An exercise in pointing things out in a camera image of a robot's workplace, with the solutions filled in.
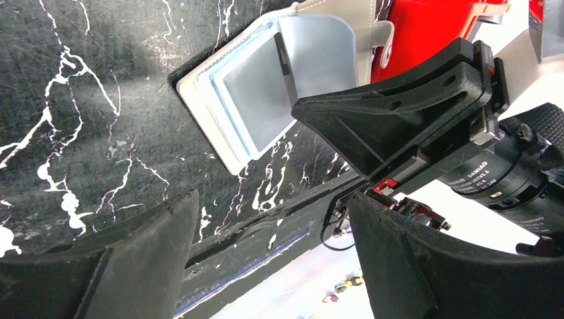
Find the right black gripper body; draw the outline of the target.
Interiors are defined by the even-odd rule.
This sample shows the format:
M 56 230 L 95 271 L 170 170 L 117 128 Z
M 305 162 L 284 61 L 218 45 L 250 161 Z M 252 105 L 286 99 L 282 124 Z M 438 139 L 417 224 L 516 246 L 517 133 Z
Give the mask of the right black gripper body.
M 359 175 L 380 181 L 491 102 L 501 66 L 485 43 L 459 38 L 398 76 L 300 98 L 291 114 Z

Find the grey leather card holder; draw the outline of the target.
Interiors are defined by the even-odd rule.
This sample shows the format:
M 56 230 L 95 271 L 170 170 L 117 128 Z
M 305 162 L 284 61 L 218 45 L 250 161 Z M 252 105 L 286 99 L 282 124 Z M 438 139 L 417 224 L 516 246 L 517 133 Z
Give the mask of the grey leather card holder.
M 178 94 L 232 175 L 258 160 L 294 124 L 274 34 L 289 55 L 298 99 L 370 82 L 386 67 L 394 25 L 376 1 L 304 1 L 266 13 L 195 67 Z

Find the red plastic bin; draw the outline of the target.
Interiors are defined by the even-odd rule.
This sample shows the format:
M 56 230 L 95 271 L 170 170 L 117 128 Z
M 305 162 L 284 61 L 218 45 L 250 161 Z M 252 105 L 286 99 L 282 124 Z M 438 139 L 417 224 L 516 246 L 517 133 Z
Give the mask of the red plastic bin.
M 414 68 L 457 38 L 468 40 L 479 17 L 503 16 L 510 9 L 509 1 L 393 1 L 392 46 L 379 54 L 388 64 L 373 66 L 371 82 Z

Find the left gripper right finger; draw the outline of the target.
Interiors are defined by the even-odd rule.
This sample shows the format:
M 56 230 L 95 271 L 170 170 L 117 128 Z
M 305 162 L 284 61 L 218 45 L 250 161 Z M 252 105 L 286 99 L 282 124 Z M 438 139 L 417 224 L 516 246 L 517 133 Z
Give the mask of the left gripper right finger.
M 477 246 L 363 193 L 348 203 L 375 318 L 562 318 L 563 259 Z

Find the single black credit card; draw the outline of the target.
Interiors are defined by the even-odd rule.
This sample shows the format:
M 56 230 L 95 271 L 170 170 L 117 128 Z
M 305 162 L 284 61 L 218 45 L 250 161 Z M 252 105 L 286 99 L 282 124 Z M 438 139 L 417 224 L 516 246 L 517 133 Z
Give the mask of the single black credit card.
M 289 55 L 287 53 L 287 49 L 283 40 L 283 35 L 280 32 L 276 32 L 274 34 L 274 40 L 290 107 L 292 108 L 298 100 L 298 94 Z

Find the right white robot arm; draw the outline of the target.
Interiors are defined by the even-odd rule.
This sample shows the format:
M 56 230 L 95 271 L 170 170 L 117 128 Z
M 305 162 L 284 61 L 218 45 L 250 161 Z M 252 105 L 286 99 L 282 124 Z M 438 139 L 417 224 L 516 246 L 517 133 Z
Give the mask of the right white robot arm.
M 563 112 L 544 104 L 505 120 L 503 61 L 481 41 L 457 38 L 392 78 L 300 98 L 292 116 L 320 135 L 397 212 L 395 201 L 438 180 L 541 237 L 520 253 L 563 252 Z

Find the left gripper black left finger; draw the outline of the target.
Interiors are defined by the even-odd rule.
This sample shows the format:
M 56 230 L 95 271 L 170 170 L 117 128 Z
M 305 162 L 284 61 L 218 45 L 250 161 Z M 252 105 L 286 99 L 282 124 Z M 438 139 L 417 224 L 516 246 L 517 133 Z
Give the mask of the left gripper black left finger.
M 41 254 L 1 259 L 2 318 L 172 318 L 196 231 L 189 190 Z

